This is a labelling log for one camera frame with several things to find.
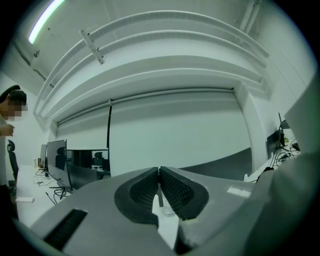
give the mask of black mesh grille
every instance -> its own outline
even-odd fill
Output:
[[[159,183],[175,214],[182,220],[196,218],[209,200],[206,188],[162,166]]]
[[[155,194],[158,190],[158,172],[134,184],[130,189],[130,197],[141,207],[152,211]]]
[[[165,198],[177,214],[194,197],[194,191],[180,180],[169,175],[165,171],[161,172],[161,188]]]
[[[132,222],[158,227],[158,217],[152,213],[157,190],[158,168],[153,167],[120,185],[114,193],[114,202],[118,210]]]

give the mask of white wall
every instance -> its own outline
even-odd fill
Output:
[[[284,114],[306,89],[318,63],[299,28],[275,3],[264,1],[257,20],[257,35],[253,37],[270,54],[267,68],[259,71],[278,124],[277,113],[285,119]]]
[[[57,140],[67,140],[68,150],[100,150],[107,148],[109,107],[81,115],[57,129]]]
[[[170,94],[112,107],[112,176],[204,164],[249,147],[246,123],[232,93]]]
[[[256,171],[268,159],[266,141],[268,128],[275,128],[276,125],[268,114],[270,103],[265,94],[255,92],[245,84],[235,88],[234,95],[241,108],[246,128],[249,133],[252,152],[252,171]]]
[[[0,93],[17,83],[0,71]],[[33,165],[33,159],[40,157],[41,144],[46,143],[45,132],[38,124],[32,111],[37,96],[24,87],[25,84],[19,84],[27,97],[28,112],[23,112],[22,117],[16,117],[15,120],[8,120],[8,124],[15,127],[13,137],[6,138],[15,144],[15,155],[18,165]],[[5,156],[6,180],[14,180],[8,152]]]

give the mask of white projection screen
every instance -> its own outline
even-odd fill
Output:
[[[107,148],[109,107],[78,116],[59,125],[56,140],[66,140],[68,150]]]
[[[197,92],[115,104],[110,121],[111,176],[149,168],[183,168],[250,148],[233,93]]]

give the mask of gray panel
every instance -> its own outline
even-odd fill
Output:
[[[180,169],[221,179],[243,181],[245,174],[252,173],[251,147],[215,161]]]
[[[248,200],[245,196],[227,192],[229,188],[251,193],[256,185],[250,182],[198,175],[173,167],[168,168],[193,182],[201,184],[209,193],[208,203],[195,220],[179,220],[180,239],[190,248],[202,246],[218,234],[238,215],[239,209]],[[253,220],[257,216],[256,211],[246,214],[246,218],[252,218]]]
[[[46,212],[31,229],[44,239],[72,209],[80,209],[88,214],[62,249],[67,255],[175,255],[159,236],[156,225],[130,221],[115,204],[117,188],[148,170],[83,186]]]
[[[301,153],[320,151],[320,73],[314,75],[301,97],[284,115]]]
[[[78,190],[84,185],[97,181],[98,175],[95,169],[83,168],[67,163],[71,185]]]

